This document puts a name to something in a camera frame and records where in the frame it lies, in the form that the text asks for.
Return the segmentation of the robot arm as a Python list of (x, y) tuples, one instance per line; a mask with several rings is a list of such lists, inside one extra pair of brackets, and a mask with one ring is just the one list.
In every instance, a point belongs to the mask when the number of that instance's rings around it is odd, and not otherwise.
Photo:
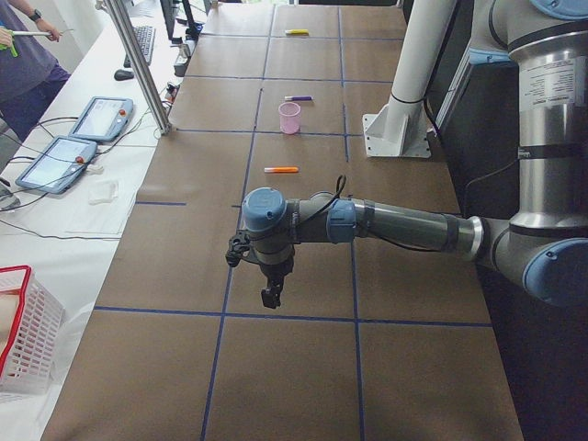
[(258, 265), (262, 301), (280, 303), (298, 243), (373, 237), (460, 254), (555, 306), (587, 301), (587, 4), (479, 1), (472, 63), (514, 62), (519, 78), (519, 209), (509, 220), (406, 209), (339, 192), (287, 199), (270, 187), (242, 204), (227, 263)]

